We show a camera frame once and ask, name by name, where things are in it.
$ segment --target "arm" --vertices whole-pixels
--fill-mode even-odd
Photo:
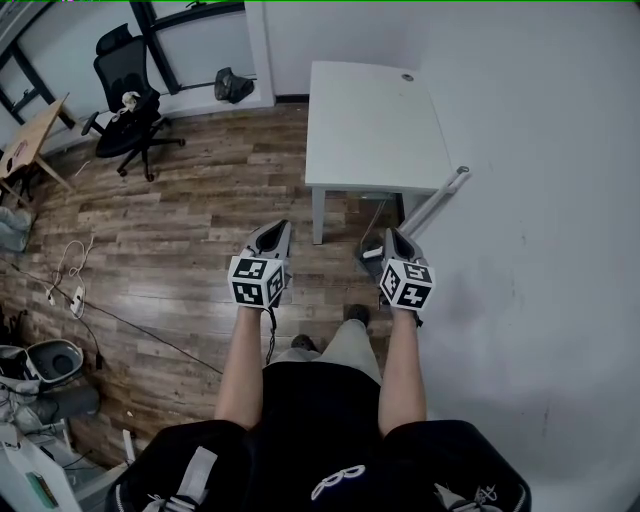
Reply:
[[[238,307],[215,413],[216,420],[231,421],[246,429],[257,425],[262,415],[262,311]]]
[[[378,427],[383,436],[400,425],[427,419],[413,313],[396,308],[392,311],[393,329],[378,405]]]

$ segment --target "electrical outlet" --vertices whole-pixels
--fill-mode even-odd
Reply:
[[[71,301],[71,312],[74,315],[78,315],[78,311],[80,311],[80,307],[82,306],[82,301],[84,300],[84,290],[82,286],[78,286],[76,288],[76,293],[73,294],[73,300]]]

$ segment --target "chair armrest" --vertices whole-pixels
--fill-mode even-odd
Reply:
[[[96,117],[98,117],[99,114],[100,112],[94,112],[93,114],[91,114],[91,117],[87,119],[87,122],[82,128],[82,135],[86,135],[87,133],[89,133],[89,130],[91,130],[91,128],[97,131],[100,135],[104,133],[104,128],[96,123]]]

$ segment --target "baseboard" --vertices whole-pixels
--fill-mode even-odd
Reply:
[[[309,103],[308,94],[276,94],[277,103]]]

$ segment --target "sneaker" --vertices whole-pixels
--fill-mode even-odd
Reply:
[[[293,340],[291,340],[291,348],[301,348],[302,350],[308,350],[313,352],[320,352],[313,340],[306,334],[298,334]]]
[[[349,306],[349,310],[347,311],[347,320],[360,320],[365,328],[369,326],[369,320],[371,319],[371,314],[369,313],[369,308],[367,306],[363,306],[362,304],[353,304]]]

